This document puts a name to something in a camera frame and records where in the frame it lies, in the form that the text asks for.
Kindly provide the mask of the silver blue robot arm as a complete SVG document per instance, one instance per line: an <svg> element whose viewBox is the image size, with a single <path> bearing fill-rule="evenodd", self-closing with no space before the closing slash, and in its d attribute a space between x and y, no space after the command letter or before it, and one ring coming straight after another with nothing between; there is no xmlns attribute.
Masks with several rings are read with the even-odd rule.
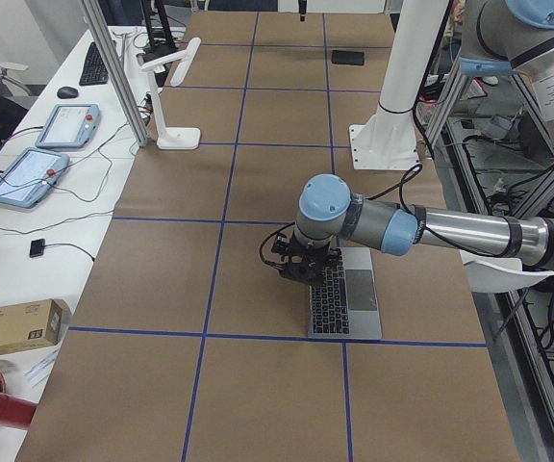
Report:
<svg viewBox="0 0 554 462"><path fill-rule="evenodd" d="M351 129L355 166L406 169L416 151L401 141L433 48L441 17L427 3L407 1L396 29L378 109ZM531 83L554 154L554 1L470 1L466 5L459 69L467 76L517 73ZM341 238L392 255L415 244L454 247L488 257L516 257L554 270L554 218L517 219L457 213L365 198L338 176L319 174L305 185L291 234L268 237L281 276L320 284L337 262Z"/></svg>

